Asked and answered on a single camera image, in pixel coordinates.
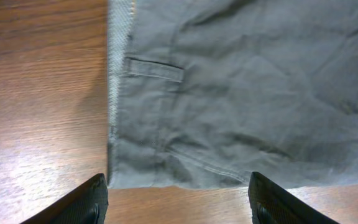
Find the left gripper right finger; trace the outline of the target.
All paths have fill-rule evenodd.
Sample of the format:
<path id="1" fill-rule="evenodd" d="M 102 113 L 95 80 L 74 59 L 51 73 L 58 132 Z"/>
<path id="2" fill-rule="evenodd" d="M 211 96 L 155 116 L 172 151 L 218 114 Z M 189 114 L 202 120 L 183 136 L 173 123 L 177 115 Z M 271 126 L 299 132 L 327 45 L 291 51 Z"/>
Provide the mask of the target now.
<path id="1" fill-rule="evenodd" d="M 253 224 L 338 224 L 259 172 L 248 188 Z"/>

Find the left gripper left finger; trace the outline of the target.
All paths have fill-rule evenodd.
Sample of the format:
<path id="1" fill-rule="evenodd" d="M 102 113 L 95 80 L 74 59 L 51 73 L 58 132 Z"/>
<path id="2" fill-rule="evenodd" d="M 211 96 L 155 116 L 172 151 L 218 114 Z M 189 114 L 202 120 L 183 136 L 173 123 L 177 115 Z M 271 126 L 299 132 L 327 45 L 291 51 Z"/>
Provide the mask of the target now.
<path id="1" fill-rule="evenodd" d="M 98 173 L 22 224 L 104 224 L 108 188 Z"/>

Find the grey shorts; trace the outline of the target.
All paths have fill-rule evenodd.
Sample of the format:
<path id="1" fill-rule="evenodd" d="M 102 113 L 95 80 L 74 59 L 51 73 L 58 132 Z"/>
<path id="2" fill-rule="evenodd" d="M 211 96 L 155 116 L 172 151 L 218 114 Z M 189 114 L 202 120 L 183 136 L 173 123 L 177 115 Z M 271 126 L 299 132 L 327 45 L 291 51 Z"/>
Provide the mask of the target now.
<path id="1" fill-rule="evenodd" d="M 108 3 L 112 189 L 358 184 L 358 0 Z"/>

